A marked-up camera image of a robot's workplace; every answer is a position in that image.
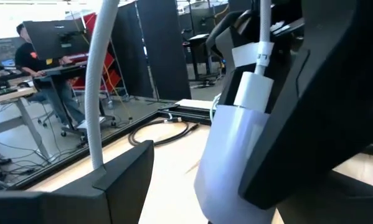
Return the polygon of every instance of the black partition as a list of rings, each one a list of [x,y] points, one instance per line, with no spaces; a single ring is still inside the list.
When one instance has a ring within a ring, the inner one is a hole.
[[[191,99],[175,0],[139,0],[137,6],[160,99]]]
[[[135,4],[132,2],[118,8],[111,39],[128,94],[153,98]]]

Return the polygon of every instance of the white desk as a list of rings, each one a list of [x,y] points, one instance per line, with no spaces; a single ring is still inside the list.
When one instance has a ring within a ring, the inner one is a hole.
[[[43,159],[48,159],[49,154],[48,154],[44,144],[42,143],[42,138],[41,138],[40,134],[37,132],[32,120],[30,118],[30,115],[26,111],[26,108],[24,107],[23,102],[21,101],[21,98],[23,96],[27,96],[27,95],[33,94],[35,92],[36,92],[36,90],[34,88],[20,88],[16,92],[8,93],[8,94],[0,96],[0,103],[4,103],[5,101],[9,101],[9,100],[14,100],[14,103],[16,104],[17,108],[19,109],[19,111],[21,113],[21,115],[16,117],[16,118],[13,118],[13,119],[10,119],[10,120],[7,120],[7,121],[4,121],[4,122],[0,123],[0,133],[2,133],[4,131],[7,131],[7,130],[10,130],[12,128],[16,128],[20,125],[26,125],[29,128],[29,131],[31,133],[32,138],[34,139],[35,143],[37,144],[40,153],[43,156],[41,156],[38,153],[37,154]]]

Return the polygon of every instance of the metal frame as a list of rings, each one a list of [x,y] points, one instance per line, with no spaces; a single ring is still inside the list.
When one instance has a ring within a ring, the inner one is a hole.
[[[199,123],[203,125],[211,125],[211,120],[209,116],[209,110],[201,109],[201,108],[190,108],[185,106],[179,105],[170,105],[165,106],[164,108],[160,108],[157,111],[154,111],[145,117],[135,121],[132,124],[125,126],[124,128],[119,129],[117,132],[104,137],[102,139],[102,146],[105,147],[119,138],[122,138],[132,132],[134,129],[156,119],[156,118],[168,118],[172,116],[181,117],[184,121]],[[68,158],[47,166],[45,169],[35,173],[33,176],[26,178],[14,185],[12,185],[9,190],[26,190],[39,182],[43,181],[44,179],[54,175],[57,172],[65,169],[68,166],[76,163],[77,161],[89,156],[89,148],[88,146],[84,147],[83,149],[75,152],[73,155],[69,156]]]
[[[23,102],[20,97],[16,98],[14,103],[16,104],[17,108],[20,111],[20,116],[3,121],[0,123],[0,133],[5,132],[7,130],[16,128],[21,125],[26,125],[28,130],[31,133],[31,136],[35,142],[35,144],[38,146],[38,151],[36,150],[35,153],[41,157],[43,160],[49,162],[50,154],[46,150],[44,143],[42,142],[41,135],[36,130],[34,123],[32,122],[30,115],[28,114],[26,108],[23,105]]]

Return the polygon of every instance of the white cable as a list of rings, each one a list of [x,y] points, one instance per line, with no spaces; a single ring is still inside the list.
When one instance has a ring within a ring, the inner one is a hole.
[[[211,123],[214,120],[214,109],[215,110],[217,109],[217,105],[218,105],[218,101],[219,101],[220,97],[221,97],[221,94],[219,93],[218,95],[216,95],[214,97],[214,100],[212,101],[212,106],[210,108],[210,120],[211,120]]]
[[[270,56],[270,52],[272,51],[272,49],[270,47],[270,50],[269,50],[268,46],[266,45],[270,43],[270,30],[271,30],[271,0],[261,0],[260,1],[260,43],[259,43],[260,46],[258,47],[258,55],[261,54],[262,58],[257,58],[257,65],[255,66],[255,71],[254,71],[254,73],[257,75],[264,75],[265,69],[269,63],[269,56]]]
[[[85,80],[85,119],[89,151],[94,169],[103,165],[102,140],[99,122],[99,90],[103,61],[109,44],[111,30],[120,0],[104,0],[97,16],[89,50],[87,75]]]

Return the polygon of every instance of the coiled cable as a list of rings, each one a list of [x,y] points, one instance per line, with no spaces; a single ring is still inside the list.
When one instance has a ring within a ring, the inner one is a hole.
[[[163,144],[167,144],[167,143],[170,143],[170,142],[173,142],[173,141],[176,141],[180,138],[183,138],[184,136],[186,136],[187,134],[189,134],[191,131],[194,131],[196,130],[198,127],[199,127],[199,124],[194,124],[191,128],[189,128],[189,123],[188,122],[185,122],[185,121],[182,121],[181,118],[171,118],[171,119],[163,119],[163,120],[159,120],[159,121],[152,121],[150,123],[147,123],[147,124],[144,124],[136,129],[134,129],[129,135],[128,135],[128,141],[130,142],[131,145],[133,146],[137,146],[138,144],[140,144],[139,141],[137,141],[135,139],[135,136],[136,136],[136,133],[145,128],[145,127],[148,127],[148,126],[151,126],[151,125],[155,125],[155,124],[165,124],[165,123],[183,123],[185,124],[185,129],[174,135],[174,136],[171,136],[167,139],[163,139],[161,141],[156,141],[154,142],[154,146],[160,146],[160,145],[163,145]]]

